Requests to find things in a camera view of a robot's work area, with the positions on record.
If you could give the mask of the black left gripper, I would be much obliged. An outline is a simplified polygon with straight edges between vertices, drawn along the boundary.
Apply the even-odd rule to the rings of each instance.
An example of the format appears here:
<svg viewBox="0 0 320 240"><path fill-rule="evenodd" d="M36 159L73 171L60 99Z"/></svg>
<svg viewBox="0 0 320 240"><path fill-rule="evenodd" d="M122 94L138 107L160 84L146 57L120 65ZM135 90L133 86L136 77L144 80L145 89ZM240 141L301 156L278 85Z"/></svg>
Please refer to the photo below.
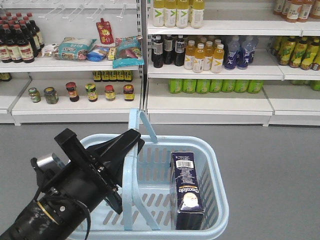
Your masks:
<svg viewBox="0 0 320 240"><path fill-rule="evenodd" d="M71 163L96 185L109 206L120 214L123 208L118 187L123 185L125 157L136 144L140 153L145 144L141 134L129 129L111 140L85 148L76 133L66 128L54 140Z"/></svg>

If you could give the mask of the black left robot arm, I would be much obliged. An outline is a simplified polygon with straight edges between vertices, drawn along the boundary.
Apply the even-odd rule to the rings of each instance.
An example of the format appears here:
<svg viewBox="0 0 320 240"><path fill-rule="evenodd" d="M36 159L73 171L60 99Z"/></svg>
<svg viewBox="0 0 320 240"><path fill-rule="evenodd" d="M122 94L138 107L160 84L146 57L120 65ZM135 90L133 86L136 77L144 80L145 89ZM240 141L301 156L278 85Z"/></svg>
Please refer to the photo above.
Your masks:
<svg viewBox="0 0 320 240"><path fill-rule="evenodd" d="M83 147L67 128L55 141L69 163L57 157L48 162L31 159L38 189L1 239L64 240L80 223L91 222L91 212L101 201L122 213L118 190L123 185L124 160L134 146L143 147L141 134L129 129L105 142Z"/></svg>

